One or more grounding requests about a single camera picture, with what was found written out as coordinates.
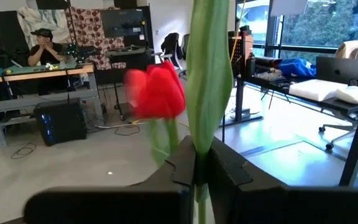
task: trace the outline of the black speaker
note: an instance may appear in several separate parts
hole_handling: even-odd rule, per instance
[[[86,139],[79,98],[39,103],[34,109],[34,116],[47,146]]]
[[[136,0],[114,0],[114,6],[120,9],[133,9],[137,7]]]

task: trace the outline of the green tree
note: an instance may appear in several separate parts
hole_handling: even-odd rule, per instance
[[[337,0],[333,4],[308,2],[304,14],[285,16],[282,43],[338,47],[349,39],[358,40],[358,15],[354,15],[356,5],[358,0]],[[282,51],[280,57],[304,58],[315,63],[316,56],[327,55]]]

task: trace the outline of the white pillow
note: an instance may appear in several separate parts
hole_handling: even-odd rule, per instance
[[[335,97],[348,103],[358,104],[358,86],[337,89]]]

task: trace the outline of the wooden tabletop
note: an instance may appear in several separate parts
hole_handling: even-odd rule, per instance
[[[82,68],[75,68],[67,70],[69,75],[77,75],[81,73],[91,73],[93,72],[93,64],[85,64]],[[57,77],[66,75],[66,71],[64,70],[52,70],[38,73],[31,73],[25,75],[6,75],[5,81],[19,81],[19,80],[30,80],[35,78],[47,78],[47,77]]]

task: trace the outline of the tulip leaf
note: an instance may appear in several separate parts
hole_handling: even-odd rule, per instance
[[[227,39],[228,0],[195,0],[188,46],[186,108],[200,157],[211,147],[232,90]]]

